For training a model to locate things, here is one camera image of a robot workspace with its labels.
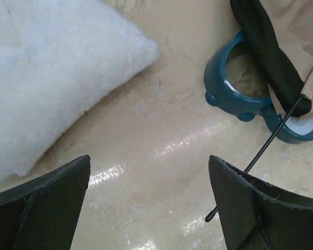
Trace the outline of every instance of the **black fabric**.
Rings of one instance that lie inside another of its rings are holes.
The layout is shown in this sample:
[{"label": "black fabric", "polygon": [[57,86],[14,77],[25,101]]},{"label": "black fabric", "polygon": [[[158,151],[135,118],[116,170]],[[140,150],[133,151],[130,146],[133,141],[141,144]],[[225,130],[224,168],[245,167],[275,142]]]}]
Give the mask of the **black fabric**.
[{"label": "black fabric", "polygon": [[[258,68],[288,113],[297,101],[304,83],[292,62],[279,48],[268,14],[260,0],[231,0],[231,8]],[[310,110],[311,101],[304,98],[293,116],[300,117]]]},{"label": "black fabric", "polygon": [[0,193],[0,250],[69,250],[89,176],[81,156]]},{"label": "black fabric", "polygon": [[228,250],[313,250],[313,199],[266,183],[218,157],[210,157],[209,172]]}]

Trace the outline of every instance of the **black fabric strip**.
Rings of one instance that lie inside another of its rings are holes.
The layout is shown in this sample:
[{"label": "black fabric strip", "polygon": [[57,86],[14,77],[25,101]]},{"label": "black fabric strip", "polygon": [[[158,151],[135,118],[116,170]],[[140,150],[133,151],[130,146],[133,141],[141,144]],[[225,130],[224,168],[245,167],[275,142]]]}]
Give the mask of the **black fabric strip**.
[{"label": "black fabric strip", "polygon": [[[303,81],[292,62],[279,48],[270,18],[260,1],[230,1],[233,15],[242,28],[249,51],[284,111],[288,113],[303,89]],[[310,110],[311,101],[304,98],[297,105],[293,116],[303,116]]]}]

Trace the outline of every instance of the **double pet bowl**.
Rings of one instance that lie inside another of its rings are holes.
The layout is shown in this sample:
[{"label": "double pet bowl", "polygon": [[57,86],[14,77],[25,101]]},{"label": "double pet bowl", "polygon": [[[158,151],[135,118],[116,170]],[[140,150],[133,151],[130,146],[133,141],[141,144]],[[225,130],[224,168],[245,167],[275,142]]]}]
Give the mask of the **double pet bowl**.
[{"label": "double pet bowl", "polygon": [[[242,93],[239,89],[237,90],[228,76],[226,65],[229,60],[232,60],[231,53],[243,47],[244,40],[242,31],[238,31],[234,38],[223,45],[207,63],[204,72],[205,98],[210,105],[219,107],[244,122],[251,121],[256,115],[260,115],[264,118],[269,130],[273,132],[281,123],[283,116],[276,114],[269,93],[266,91],[264,96]],[[248,72],[245,69],[242,77],[246,74]],[[276,137],[291,144],[313,141],[313,118],[300,121],[290,118]]]}]

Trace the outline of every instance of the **floor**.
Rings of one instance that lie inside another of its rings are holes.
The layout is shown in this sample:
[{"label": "floor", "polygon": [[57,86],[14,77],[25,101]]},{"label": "floor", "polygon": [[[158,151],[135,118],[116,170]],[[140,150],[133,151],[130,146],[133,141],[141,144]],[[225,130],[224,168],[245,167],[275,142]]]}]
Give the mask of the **floor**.
[{"label": "floor", "polygon": [[[72,250],[226,249],[208,176],[214,154],[244,169],[269,136],[204,99],[207,60],[238,26],[225,0],[107,0],[160,45],[161,59],[79,119],[25,178],[80,156],[92,176]],[[251,174],[313,197],[313,142],[275,140]]]}]

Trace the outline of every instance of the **white pillow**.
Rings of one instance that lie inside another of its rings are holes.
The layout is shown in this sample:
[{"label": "white pillow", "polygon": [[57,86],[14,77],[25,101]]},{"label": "white pillow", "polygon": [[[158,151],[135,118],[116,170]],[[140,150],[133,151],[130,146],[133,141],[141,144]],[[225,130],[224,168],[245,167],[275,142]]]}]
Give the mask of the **white pillow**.
[{"label": "white pillow", "polygon": [[0,0],[0,181],[26,175],[158,57],[155,42],[100,0]]}]

